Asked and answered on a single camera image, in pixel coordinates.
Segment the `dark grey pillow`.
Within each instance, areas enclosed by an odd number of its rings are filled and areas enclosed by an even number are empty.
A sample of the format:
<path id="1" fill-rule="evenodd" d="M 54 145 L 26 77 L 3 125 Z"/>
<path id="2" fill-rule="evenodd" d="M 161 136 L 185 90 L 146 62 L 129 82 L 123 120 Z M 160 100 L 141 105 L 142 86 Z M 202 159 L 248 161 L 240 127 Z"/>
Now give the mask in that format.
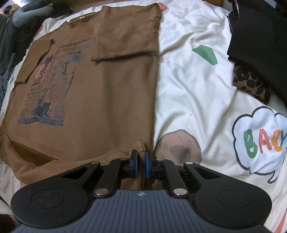
<path id="1" fill-rule="evenodd" d="M 16 53 L 14 65 L 23 59 L 26 50 L 45 19 L 57 18 L 68 13 L 72 13 L 72 9 L 67 4 L 53 3 L 53 12 L 49 16 L 36 16 L 31 22 L 20 28 L 13 25 L 12 17 L 1 14 L 1 75 L 6 72 L 13 53 Z"/>

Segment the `black folded garment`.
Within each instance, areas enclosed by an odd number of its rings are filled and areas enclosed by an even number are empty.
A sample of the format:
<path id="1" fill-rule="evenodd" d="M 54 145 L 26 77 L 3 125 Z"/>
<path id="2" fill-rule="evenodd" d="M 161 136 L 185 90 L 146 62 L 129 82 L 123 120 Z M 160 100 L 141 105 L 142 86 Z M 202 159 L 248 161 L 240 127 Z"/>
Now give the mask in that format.
<path id="1" fill-rule="evenodd" d="M 229 59 L 286 102 L 286 18 L 265 1 L 232 1 Z"/>

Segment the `leopard print folded garment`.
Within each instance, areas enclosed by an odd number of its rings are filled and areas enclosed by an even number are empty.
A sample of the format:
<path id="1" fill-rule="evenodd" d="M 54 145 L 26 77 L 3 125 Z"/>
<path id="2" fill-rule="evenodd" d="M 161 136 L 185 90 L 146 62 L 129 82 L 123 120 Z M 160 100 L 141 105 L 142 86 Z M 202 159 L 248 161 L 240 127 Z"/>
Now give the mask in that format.
<path id="1" fill-rule="evenodd" d="M 256 74 L 237 63 L 234 65 L 233 74 L 232 84 L 236 88 L 247 92 L 263 104 L 269 103 L 271 89 L 260 81 Z"/>

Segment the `blue denim garment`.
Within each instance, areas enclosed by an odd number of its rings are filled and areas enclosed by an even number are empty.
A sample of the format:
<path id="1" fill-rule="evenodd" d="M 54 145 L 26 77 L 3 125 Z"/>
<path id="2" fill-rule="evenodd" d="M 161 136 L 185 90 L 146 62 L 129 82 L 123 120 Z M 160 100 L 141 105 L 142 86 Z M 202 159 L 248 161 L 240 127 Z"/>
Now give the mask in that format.
<path id="1" fill-rule="evenodd" d="M 1 76 L 1 85 L 0 85 L 0 108 L 2 107 L 3 100 L 7 91 L 7 85 L 8 81 L 14 71 L 14 63 L 15 63 L 15 57 L 16 53 L 12 54 L 12 57 L 10 59 L 10 62 L 8 64 L 8 67 L 6 69 L 6 72 L 4 73 L 3 76 Z"/>

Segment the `brown printed t-shirt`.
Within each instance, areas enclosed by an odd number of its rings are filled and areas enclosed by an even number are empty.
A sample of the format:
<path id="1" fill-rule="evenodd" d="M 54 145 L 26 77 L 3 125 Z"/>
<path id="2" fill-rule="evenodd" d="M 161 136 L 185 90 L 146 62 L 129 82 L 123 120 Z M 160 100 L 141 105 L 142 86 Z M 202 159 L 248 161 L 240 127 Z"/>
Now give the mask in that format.
<path id="1" fill-rule="evenodd" d="M 34 41 L 1 124 L 24 184 L 153 147 L 161 9 L 103 6 Z"/>

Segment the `small bear plush toy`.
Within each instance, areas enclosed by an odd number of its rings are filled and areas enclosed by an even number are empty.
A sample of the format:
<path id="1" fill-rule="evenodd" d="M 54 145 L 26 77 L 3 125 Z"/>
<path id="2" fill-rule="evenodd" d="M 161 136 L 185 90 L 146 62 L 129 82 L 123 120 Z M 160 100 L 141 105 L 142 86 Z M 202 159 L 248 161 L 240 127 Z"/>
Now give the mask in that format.
<path id="1" fill-rule="evenodd" d="M 8 5 L 5 9 L 3 14 L 6 17 L 12 17 L 13 14 L 20 8 L 20 6 L 18 4 L 12 4 L 12 5 Z"/>

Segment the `cream bear print bedsheet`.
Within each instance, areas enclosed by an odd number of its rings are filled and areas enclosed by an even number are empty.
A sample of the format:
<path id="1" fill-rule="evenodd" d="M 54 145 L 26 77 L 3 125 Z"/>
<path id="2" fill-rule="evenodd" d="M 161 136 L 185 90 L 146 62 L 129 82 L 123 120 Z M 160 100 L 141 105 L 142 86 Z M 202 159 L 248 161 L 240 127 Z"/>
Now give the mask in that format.
<path id="1" fill-rule="evenodd" d="M 161 22 L 150 150 L 176 165 L 194 161 L 265 190 L 272 200 L 265 226 L 271 232 L 286 232 L 283 102 L 274 95 L 269 105 L 264 105 L 233 86 L 234 63 L 227 56 L 232 38 L 227 10 L 205 1 L 126 1 L 106 6 L 153 3 L 160 6 Z M 59 21 L 46 20 L 34 41 L 65 22 L 100 11 L 103 6 Z M 1 124 L 26 56 L 8 81 Z M 9 219 L 13 217 L 11 198 L 26 185 L 1 159 L 1 212 L 8 214 Z"/>

